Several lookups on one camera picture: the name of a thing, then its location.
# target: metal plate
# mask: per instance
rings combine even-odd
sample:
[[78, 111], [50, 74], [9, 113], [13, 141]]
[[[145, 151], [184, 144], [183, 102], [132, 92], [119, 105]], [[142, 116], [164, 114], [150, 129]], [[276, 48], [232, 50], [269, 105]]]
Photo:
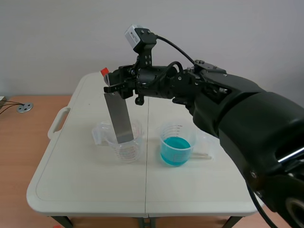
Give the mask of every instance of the metal plate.
[[117, 92], [104, 94], [104, 98], [108, 106], [117, 142], [132, 141], [134, 137], [126, 101]]
[[17, 108], [17, 112], [26, 113], [29, 110], [31, 110], [33, 107], [34, 107], [34, 104], [28, 102], [28, 103], [25, 103], [24, 105], [19, 105], [18, 108]]

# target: table leg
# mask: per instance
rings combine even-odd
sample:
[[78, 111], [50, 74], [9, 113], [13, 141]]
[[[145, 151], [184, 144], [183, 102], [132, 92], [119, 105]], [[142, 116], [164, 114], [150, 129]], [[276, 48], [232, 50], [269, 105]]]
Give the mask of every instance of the table leg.
[[51, 216], [64, 228], [73, 228], [71, 220], [67, 216]]
[[227, 222], [222, 226], [222, 228], [232, 228], [238, 221], [241, 220], [242, 217], [239, 216], [231, 216]]
[[137, 218], [139, 228], [144, 228], [145, 223], [144, 223], [144, 218]]
[[150, 228], [156, 228], [156, 218], [149, 218], [150, 219]]

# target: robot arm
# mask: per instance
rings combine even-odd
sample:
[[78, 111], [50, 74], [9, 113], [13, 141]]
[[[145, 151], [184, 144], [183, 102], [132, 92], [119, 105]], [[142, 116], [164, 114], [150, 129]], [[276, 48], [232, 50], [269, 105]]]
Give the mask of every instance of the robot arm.
[[139, 54], [137, 61], [109, 73], [104, 91], [117, 91], [123, 99], [135, 91], [137, 105], [145, 96], [184, 105], [198, 128], [219, 138], [249, 191], [292, 227], [304, 228], [304, 109], [189, 56], [194, 66], [186, 70], [179, 62], [152, 66], [157, 39], [178, 47], [142, 27], [131, 26], [125, 35]]

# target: cable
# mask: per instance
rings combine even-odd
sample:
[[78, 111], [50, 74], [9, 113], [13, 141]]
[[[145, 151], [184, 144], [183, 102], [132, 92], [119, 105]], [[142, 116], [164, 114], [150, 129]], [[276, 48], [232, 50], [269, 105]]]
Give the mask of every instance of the cable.
[[171, 69], [171, 67], [173, 67], [174, 65], [177, 65], [179, 68], [179, 73], [183, 74], [183, 68], [180, 62], [174, 61], [172, 63], [170, 63], [166, 69], [164, 69], [164, 71], [162, 71], [162, 73], [156, 77], [155, 79], [153, 79], [148, 85], [146, 85], [147, 87], [153, 85], [155, 82], [160, 81], [164, 76], [166, 76], [166, 73], [168, 72], [168, 70]]
[[4, 109], [2, 112], [0, 112], [0, 114], [2, 114], [3, 112], [5, 112], [6, 110], [8, 110], [10, 107], [12, 106], [16, 106], [16, 105], [19, 105], [19, 104], [12, 104], [11, 106], [7, 107], [6, 109]]
[[0, 105], [0, 108], [3, 106], [8, 106], [8, 105], [13, 105], [13, 104], [4, 104], [4, 105]]
[[252, 189], [249, 187], [249, 185], [247, 185], [247, 189], [249, 192], [249, 195], [257, 209], [257, 211], [260, 213], [260, 215], [262, 216], [262, 218], [265, 220], [265, 222], [268, 224], [268, 226], [270, 226], [271, 228], [278, 228], [272, 221], [271, 219], [267, 216], [267, 214], [264, 212], [264, 210], [262, 209], [261, 205], [259, 204], [259, 202], [257, 201], [257, 198], [254, 194], [254, 192], [252, 191]]
[[164, 41], [164, 42], [166, 42], [167, 44], [169, 44], [169, 45], [171, 45], [172, 47], [174, 47], [175, 49], [177, 49], [179, 52], [181, 52], [193, 65], [195, 64], [195, 62], [194, 62], [194, 60], [190, 57], [190, 56], [188, 56], [187, 54], [186, 54], [186, 52], [184, 52], [183, 50], [181, 50], [178, 46], [176, 46], [175, 44], [173, 44], [171, 41], [169, 41], [169, 40], [167, 40], [166, 38], [164, 38], [164, 37], [160, 37], [160, 36], [158, 36], [158, 35], [156, 35], [156, 38], [157, 39], [160, 39], [160, 40], [162, 40], [162, 41]]
[[15, 103], [15, 104], [19, 104], [19, 105], [24, 105], [23, 103], [15, 102], [15, 101], [4, 101], [4, 102], [10, 102], [10, 103]]

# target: red cap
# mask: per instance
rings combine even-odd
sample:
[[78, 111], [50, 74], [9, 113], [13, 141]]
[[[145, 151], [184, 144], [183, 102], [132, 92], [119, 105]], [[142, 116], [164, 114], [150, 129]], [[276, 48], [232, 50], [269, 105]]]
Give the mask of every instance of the red cap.
[[100, 72], [101, 72], [101, 74], [102, 74], [103, 76], [105, 76], [105, 75], [107, 75], [107, 74], [109, 73], [109, 70], [108, 70], [108, 68], [104, 68], [104, 69], [102, 69]]

